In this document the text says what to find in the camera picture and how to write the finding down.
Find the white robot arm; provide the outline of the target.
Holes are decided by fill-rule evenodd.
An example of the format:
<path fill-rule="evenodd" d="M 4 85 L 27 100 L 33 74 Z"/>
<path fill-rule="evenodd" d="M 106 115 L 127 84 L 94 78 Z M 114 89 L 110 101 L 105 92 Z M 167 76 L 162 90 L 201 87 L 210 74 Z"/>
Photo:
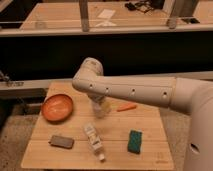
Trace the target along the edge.
<path fill-rule="evenodd" d="M 81 92 L 170 108 L 191 116 L 183 171 L 213 171 L 213 82 L 177 77 L 104 76 L 86 58 L 72 80 Z"/>

